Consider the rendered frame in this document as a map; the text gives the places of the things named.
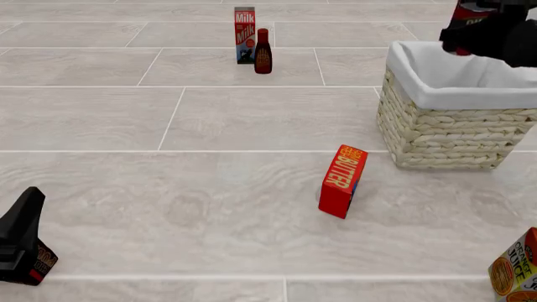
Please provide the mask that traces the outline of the red white milk carton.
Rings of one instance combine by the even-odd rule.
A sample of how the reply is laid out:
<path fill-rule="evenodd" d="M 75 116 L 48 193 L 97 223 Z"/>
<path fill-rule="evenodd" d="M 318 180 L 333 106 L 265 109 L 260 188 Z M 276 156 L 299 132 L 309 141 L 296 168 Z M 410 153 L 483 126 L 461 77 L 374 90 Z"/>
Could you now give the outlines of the red white milk carton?
<path fill-rule="evenodd" d="M 256 46 L 255 7 L 234 8 L 234 29 L 237 63 L 253 64 Z"/>

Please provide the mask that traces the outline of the dark red sauce bottle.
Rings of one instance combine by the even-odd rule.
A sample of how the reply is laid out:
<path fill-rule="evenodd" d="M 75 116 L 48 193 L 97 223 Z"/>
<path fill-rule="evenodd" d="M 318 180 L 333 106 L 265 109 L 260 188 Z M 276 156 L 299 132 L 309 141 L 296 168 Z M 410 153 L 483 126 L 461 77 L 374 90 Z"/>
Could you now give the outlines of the dark red sauce bottle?
<path fill-rule="evenodd" d="M 267 75 L 272 72 L 273 58 L 269 44 L 269 30 L 258 30 L 258 42 L 255 49 L 254 71 L 260 75 Z"/>

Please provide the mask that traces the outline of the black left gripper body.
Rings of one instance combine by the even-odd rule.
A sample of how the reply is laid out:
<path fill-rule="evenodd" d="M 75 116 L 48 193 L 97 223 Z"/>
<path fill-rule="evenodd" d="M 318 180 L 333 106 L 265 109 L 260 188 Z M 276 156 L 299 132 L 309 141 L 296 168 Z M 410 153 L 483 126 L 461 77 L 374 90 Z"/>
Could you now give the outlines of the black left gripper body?
<path fill-rule="evenodd" d="M 0 279 L 23 279 L 37 258 L 37 242 L 0 239 Z"/>

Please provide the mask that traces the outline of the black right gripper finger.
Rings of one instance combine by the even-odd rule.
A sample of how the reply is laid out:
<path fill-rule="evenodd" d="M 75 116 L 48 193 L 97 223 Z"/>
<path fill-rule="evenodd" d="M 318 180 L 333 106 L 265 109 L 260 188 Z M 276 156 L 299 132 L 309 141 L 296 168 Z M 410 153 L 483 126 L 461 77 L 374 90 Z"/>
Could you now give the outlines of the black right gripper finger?
<path fill-rule="evenodd" d="M 463 27 L 442 29 L 440 42 L 442 49 L 453 55 L 500 55 L 509 32 L 508 24 L 484 19 Z"/>

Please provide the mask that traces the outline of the orange juice carton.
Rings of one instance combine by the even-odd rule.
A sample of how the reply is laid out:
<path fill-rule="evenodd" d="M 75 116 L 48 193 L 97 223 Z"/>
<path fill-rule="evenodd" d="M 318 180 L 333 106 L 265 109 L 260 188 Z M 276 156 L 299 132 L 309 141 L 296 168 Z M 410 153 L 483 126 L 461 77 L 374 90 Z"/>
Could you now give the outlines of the orange juice carton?
<path fill-rule="evenodd" d="M 537 302 L 537 228 L 531 227 L 488 268 L 495 302 Z"/>

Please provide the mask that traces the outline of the woven pale wicker basket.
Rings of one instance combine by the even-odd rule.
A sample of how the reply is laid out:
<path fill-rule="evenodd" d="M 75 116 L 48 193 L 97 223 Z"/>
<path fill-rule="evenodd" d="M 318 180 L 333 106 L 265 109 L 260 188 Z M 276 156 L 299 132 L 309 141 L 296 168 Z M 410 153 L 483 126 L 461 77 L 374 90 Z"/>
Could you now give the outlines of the woven pale wicker basket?
<path fill-rule="evenodd" d="M 494 169 L 537 125 L 537 108 L 429 110 L 391 70 L 384 73 L 377 123 L 392 160 L 408 169 Z"/>

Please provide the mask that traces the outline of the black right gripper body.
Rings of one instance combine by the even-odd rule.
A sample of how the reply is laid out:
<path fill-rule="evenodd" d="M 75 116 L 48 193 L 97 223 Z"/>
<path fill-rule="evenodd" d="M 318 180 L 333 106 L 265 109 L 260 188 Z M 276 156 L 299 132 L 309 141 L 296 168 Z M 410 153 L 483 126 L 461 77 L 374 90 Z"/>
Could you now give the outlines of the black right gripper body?
<path fill-rule="evenodd" d="M 537 19 L 527 19 L 509 32 L 503 60 L 511 67 L 537 67 Z"/>

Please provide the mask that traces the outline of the red black tomato sauce tin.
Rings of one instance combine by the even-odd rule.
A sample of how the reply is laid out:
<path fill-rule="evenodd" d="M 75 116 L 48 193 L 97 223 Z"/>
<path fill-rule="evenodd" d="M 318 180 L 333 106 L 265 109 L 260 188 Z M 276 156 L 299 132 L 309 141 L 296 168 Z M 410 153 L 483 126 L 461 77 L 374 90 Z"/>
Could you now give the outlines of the red black tomato sauce tin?
<path fill-rule="evenodd" d="M 497 0 L 457 0 L 454 12 L 447 27 L 463 27 L 481 22 L 499 12 Z"/>

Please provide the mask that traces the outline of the white cloth basket liner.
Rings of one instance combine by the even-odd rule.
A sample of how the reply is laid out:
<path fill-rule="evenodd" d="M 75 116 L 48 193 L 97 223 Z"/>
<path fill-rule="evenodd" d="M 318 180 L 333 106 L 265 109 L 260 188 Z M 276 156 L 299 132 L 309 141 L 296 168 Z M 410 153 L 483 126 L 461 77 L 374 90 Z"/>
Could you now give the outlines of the white cloth basket liner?
<path fill-rule="evenodd" d="M 387 67 L 417 107 L 430 110 L 537 108 L 537 68 L 445 52 L 441 42 L 395 41 Z"/>

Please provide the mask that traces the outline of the dark chocolate pudding box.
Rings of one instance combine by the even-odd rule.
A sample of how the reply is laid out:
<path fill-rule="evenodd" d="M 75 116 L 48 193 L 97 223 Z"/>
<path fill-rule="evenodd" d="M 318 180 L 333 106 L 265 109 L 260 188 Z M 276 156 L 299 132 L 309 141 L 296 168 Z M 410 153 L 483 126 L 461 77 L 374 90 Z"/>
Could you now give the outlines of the dark chocolate pudding box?
<path fill-rule="evenodd" d="M 23 279 L 0 279 L 0 281 L 12 284 L 25 284 L 28 286 L 38 286 L 44 280 L 47 273 L 58 261 L 56 254 L 46 246 L 39 238 L 37 239 L 37 258 L 29 275 Z"/>

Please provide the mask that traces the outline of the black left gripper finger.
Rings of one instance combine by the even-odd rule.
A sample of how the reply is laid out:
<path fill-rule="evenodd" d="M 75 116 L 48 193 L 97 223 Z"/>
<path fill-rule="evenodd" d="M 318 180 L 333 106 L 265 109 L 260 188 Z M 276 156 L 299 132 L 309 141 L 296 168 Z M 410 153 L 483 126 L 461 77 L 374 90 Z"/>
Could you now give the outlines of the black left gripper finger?
<path fill-rule="evenodd" d="M 39 188 L 27 188 L 0 218 L 0 245 L 35 249 L 44 201 L 45 195 Z"/>

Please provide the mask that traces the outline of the red butter box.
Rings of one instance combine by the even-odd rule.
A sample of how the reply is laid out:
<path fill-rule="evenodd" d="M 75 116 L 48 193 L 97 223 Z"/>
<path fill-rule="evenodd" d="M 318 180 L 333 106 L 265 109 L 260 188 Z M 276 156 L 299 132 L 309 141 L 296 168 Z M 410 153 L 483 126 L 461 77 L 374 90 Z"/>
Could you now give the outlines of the red butter box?
<path fill-rule="evenodd" d="M 341 145 L 323 179 L 318 208 L 332 216 L 345 219 L 368 153 Z"/>

